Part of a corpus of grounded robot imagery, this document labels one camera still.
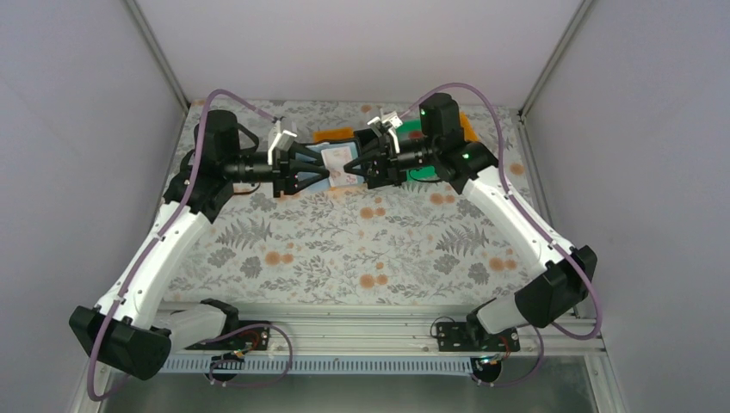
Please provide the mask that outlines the black leather card holder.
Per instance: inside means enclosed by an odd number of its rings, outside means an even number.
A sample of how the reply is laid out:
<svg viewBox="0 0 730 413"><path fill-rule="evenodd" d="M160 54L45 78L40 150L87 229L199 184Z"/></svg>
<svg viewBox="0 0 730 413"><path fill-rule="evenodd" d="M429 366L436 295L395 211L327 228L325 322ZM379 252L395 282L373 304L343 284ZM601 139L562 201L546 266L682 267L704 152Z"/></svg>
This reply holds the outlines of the black leather card holder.
<svg viewBox="0 0 730 413"><path fill-rule="evenodd" d="M321 167L330 172L330 176L315 182L303 190L304 193L317 193L335 188L346 188L364 183L362 176L353 175L344 171L344 165L360 155L360 146L354 140L338 143L323 142L316 145L306 145L306 148L317 152L323 159Z"/></svg>

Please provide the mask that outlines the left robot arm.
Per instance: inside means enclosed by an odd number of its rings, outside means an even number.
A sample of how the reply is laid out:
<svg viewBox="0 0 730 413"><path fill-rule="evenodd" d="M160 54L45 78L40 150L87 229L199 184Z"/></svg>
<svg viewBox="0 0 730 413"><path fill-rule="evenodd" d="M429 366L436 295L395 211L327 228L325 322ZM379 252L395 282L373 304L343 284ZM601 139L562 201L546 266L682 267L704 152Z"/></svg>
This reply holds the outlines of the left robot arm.
<svg viewBox="0 0 730 413"><path fill-rule="evenodd" d="M158 308L174 273L208 231L238 183L269 183L274 196L296 194L328 178L320 153L296 142L280 121L273 142L260 138L235 114L213 110L195 127L194 149L164 192L151 232L118 281L92 307L79 306L69 325L91 362L136 379L150 379L168 357L202 342L231 347L239 337L238 310L205 299L168 317Z"/></svg>

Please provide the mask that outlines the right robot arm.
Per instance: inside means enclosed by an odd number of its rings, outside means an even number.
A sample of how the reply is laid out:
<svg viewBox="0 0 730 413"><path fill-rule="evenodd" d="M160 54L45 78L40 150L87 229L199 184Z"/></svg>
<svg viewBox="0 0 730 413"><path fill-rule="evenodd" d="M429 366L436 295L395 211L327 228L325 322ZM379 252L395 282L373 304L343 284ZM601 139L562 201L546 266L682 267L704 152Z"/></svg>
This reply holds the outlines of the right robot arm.
<svg viewBox="0 0 730 413"><path fill-rule="evenodd" d="M575 247L531 206L506 177L504 166L484 144L467 139L457 102L434 93L418 104L421 137L402 140L395 112L381 114L356 130L361 149L345 164L368 188L398 186L408 171L431 167L438 178L473 203L523 259L530 283L510 296L491 299L466 316L462 336L487 350L504 333L522 326L555 326L558 317L585 299L595 300L591 284L596 253Z"/></svg>

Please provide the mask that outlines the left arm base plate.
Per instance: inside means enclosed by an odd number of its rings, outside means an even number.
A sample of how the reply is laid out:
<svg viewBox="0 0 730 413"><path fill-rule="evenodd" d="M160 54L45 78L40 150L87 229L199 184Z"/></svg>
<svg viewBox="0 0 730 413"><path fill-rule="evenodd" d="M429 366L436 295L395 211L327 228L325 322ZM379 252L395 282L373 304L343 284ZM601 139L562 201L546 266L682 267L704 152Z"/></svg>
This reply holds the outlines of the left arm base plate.
<svg viewBox="0 0 730 413"><path fill-rule="evenodd" d="M190 351L264 351L268 348L270 327L267 321L244 320L241 326L246 330L215 342L200 342L186 347Z"/></svg>

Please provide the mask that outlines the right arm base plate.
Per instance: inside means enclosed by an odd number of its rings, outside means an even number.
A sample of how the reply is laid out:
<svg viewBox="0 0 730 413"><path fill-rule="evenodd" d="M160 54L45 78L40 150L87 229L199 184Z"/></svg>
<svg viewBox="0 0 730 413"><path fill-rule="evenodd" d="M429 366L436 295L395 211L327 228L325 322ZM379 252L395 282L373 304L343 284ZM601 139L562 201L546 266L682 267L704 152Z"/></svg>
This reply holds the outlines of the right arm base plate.
<svg viewBox="0 0 730 413"><path fill-rule="evenodd" d="M488 334L479 326L466 322L439 322L436 323L432 335L441 352L505 353L521 349L519 335L514 328Z"/></svg>

